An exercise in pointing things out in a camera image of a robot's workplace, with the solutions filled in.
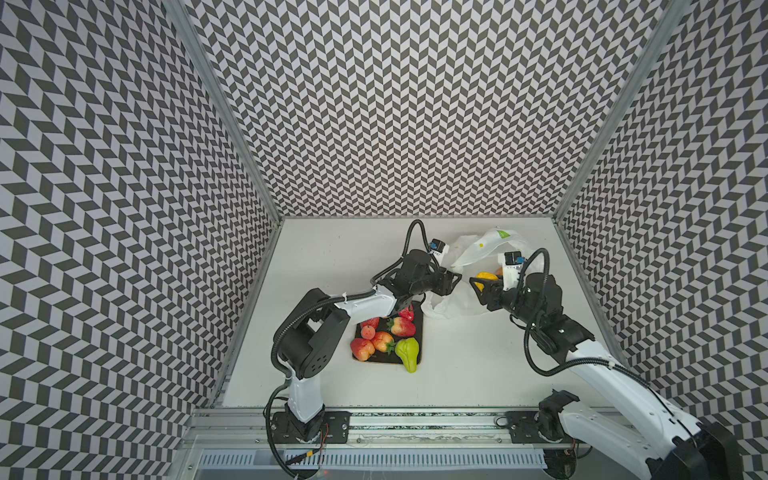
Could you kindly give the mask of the orange yellow fake fruit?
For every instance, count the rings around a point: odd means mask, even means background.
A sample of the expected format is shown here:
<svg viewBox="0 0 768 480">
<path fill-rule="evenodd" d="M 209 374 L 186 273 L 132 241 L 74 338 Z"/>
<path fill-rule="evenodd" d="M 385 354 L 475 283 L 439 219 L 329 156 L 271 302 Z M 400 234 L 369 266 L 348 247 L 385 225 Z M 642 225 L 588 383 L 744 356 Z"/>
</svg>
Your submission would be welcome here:
<svg viewBox="0 0 768 480">
<path fill-rule="evenodd" d="M 479 272 L 475 278 L 474 285 L 478 291 L 483 291 L 488 282 L 495 282 L 499 279 L 496 274 L 490 272 Z"/>
</svg>

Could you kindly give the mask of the red strawberry shaped fake fruit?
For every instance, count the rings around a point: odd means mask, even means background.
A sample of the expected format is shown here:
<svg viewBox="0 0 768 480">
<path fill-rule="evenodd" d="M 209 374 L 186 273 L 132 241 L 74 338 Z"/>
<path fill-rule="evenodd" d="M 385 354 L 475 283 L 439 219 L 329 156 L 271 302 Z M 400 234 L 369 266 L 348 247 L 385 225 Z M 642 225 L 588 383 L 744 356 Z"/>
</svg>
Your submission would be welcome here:
<svg viewBox="0 0 768 480">
<path fill-rule="evenodd" d="M 413 322 L 415 319 L 414 307 L 412 305 L 408 305 L 398 313 L 398 316 L 404 321 Z"/>
</svg>

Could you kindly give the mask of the white plastic bag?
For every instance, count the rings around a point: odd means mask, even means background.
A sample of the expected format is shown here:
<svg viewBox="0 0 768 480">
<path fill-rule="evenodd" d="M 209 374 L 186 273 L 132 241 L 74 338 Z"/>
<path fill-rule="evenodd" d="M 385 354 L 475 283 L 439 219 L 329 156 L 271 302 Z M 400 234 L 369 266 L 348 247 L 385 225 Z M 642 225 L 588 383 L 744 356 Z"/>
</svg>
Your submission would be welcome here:
<svg viewBox="0 0 768 480">
<path fill-rule="evenodd" d="M 458 237 L 450 245 L 442 266 L 462 275 L 462 279 L 448 296 L 427 293 L 422 304 L 426 317 L 438 320 L 455 320 L 477 317 L 488 313 L 476 298 L 469 285 L 469 278 L 479 272 L 496 274 L 499 268 L 497 255 L 507 251 L 520 251 L 526 260 L 535 248 L 518 232 L 508 228 L 491 228 L 482 235 Z"/>
</svg>

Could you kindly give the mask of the red yellow fake apple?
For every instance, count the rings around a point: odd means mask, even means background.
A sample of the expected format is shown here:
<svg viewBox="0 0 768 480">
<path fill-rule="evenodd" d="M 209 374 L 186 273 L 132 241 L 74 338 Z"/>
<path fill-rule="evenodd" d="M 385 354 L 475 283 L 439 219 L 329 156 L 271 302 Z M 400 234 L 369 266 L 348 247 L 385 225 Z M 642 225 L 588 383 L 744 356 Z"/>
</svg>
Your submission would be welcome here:
<svg viewBox="0 0 768 480">
<path fill-rule="evenodd" d="M 417 332 L 414 322 L 403 317 L 390 318 L 387 322 L 387 329 L 391 335 L 400 338 L 414 337 Z"/>
</svg>

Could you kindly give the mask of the green fake fruit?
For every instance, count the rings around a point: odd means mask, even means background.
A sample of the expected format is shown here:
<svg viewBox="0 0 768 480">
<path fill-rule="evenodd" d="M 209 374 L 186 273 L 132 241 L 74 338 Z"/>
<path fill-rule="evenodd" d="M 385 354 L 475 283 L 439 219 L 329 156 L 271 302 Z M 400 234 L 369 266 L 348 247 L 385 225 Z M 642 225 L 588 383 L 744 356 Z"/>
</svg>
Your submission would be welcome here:
<svg viewBox="0 0 768 480">
<path fill-rule="evenodd" d="M 395 345 L 395 354 L 401 360 L 408 373 L 415 373 L 417 371 L 420 345 L 415 338 L 410 337 L 399 340 Z"/>
</svg>

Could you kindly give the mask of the small peach fake cherry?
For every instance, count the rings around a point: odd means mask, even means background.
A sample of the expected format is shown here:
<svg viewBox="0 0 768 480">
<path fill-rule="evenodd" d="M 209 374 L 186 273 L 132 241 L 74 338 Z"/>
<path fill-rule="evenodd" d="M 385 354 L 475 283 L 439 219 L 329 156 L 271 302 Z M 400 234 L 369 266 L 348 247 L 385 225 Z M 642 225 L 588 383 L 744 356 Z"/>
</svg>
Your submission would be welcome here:
<svg viewBox="0 0 768 480">
<path fill-rule="evenodd" d="M 372 340 L 375 337 L 376 333 L 377 333 L 376 328 L 373 326 L 366 325 L 361 328 L 361 337 L 363 339 Z"/>
</svg>

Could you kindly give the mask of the red fake strawberry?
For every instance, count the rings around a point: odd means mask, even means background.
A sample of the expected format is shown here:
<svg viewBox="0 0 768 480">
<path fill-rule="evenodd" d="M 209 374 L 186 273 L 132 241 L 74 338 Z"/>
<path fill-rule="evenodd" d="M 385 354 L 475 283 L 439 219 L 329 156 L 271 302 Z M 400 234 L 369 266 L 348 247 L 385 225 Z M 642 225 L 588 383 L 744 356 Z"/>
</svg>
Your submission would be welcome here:
<svg viewBox="0 0 768 480">
<path fill-rule="evenodd" d="M 376 353 L 373 343 L 364 338 L 353 339 L 350 343 L 350 348 L 354 358 L 360 362 L 368 361 Z"/>
</svg>

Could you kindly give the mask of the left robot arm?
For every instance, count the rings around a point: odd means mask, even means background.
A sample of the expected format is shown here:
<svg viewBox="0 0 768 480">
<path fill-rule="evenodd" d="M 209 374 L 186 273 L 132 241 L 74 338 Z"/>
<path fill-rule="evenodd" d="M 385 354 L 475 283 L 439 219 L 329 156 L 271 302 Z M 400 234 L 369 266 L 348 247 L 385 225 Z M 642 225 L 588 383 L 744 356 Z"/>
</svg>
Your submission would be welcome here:
<svg viewBox="0 0 768 480">
<path fill-rule="evenodd" d="M 422 294 L 447 296 L 461 276 L 439 264 L 447 245 L 427 238 L 424 223 L 416 219 L 406 231 L 402 253 L 375 274 L 371 287 L 355 294 L 329 296 L 319 288 L 308 291 L 276 330 L 270 361 L 281 372 L 286 390 L 287 415 L 307 429 L 325 414 L 320 372 L 335 353 L 349 324 L 397 314 Z"/>
</svg>

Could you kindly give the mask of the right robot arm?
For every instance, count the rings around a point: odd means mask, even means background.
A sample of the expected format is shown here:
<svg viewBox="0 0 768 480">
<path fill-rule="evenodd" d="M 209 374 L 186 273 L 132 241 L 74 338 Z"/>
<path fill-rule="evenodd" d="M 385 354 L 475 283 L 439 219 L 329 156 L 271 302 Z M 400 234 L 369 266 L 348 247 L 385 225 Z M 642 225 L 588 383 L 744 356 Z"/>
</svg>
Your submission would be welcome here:
<svg viewBox="0 0 768 480">
<path fill-rule="evenodd" d="M 551 378 L 573 372 L 630 423 L 624 426 L 577 395 L 555 390 L 539 403 L 539 436 L 551 443 L 585 442 L 638 479 L 743 478 L 736 436 L 720 423 L 682 410 L 618 362 L 591 331 L 565 314 L 562 288 L 548 270 L 549 252 L 540 248 L 532 256 L 543 260 L 544 269 L 529 272 L 532 262 L 526 260 L 513 287 L 501 279 L 470 278 L 478 301 L 521 322 L 523 353 L 536 374 Z"/>
</svg>

